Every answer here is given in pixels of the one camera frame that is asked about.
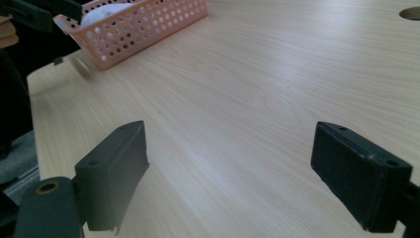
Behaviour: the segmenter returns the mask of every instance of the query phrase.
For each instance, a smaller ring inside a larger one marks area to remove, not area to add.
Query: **wood grain surface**
[[[28,78],[42,178],[74,177],[144,120],[151,167],[118,237],[401,237],[365,232],[310,159],[332,122],[420,184],[420,22],[398,15],[418,4],[208,0],[206,18],[105,71],[84,51],[46,65]]]

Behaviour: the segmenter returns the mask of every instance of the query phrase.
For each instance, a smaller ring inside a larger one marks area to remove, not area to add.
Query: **basket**
[[[53,20],[104,70],[207,15],[205,0],[96,0],[82,6],[83,17],[103,5],[127,2],[133,6],[85,27],[63,15]]]

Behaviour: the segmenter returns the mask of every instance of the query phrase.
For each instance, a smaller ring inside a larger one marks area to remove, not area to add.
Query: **table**
[[[43,179],[144,120],[151,167],[119,237],[401,237],[364,232],[311,170],[346,126],[420,184],[417,1],[209,0],[209,15],[105,70],[83,51],[29,78]],[[86,237],[114,237],[90,232]]]

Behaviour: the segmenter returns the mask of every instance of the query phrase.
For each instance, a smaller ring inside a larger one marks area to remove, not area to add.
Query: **light wood tabletop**
[[[331,122],[420,184],[420,22],[399,16],[417,5],[208,0],[207,17],[107,70],[84,51],[46,65],[28,78],[42,179],[73,178],[144,120],[151,166],[118,237],[401,237],[400,223],[364,231],[310,159]]]

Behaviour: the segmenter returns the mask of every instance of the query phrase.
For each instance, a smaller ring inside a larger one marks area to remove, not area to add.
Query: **plastic basket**
[[[107,69],[207,15],[205,0],[98,0],[83,5],[83,17],[106,4],[130,6],[89,26],[57,15],[54,22]]]

